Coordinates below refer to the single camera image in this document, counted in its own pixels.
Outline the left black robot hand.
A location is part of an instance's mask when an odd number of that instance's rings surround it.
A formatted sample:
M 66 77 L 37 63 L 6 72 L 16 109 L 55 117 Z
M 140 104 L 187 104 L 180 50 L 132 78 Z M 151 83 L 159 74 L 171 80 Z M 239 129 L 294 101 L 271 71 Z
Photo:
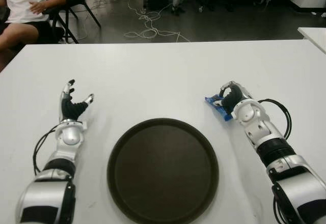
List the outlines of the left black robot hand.
M 59 122 L 64 120 L 77 121 L 81 114 L 84 113 L 87 107 L 94 101 L 94 94 L 90 94 L 84 101 L 73 103 L 71 94 L 74 92 L 74 88 L 72 88 L 74 83 L 74 79 L 68 81 L 61 92 Z

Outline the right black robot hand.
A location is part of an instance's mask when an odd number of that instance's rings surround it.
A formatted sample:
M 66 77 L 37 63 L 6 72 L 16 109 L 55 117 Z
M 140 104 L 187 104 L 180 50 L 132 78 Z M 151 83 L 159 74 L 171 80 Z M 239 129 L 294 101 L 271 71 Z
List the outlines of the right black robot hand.
M 239 83 L 229 81 L 221 86 L 217 101 L 218 105 L 221 106 L 228 115 L 230 115 L 238 103 L 252 98 L 251 94 Z

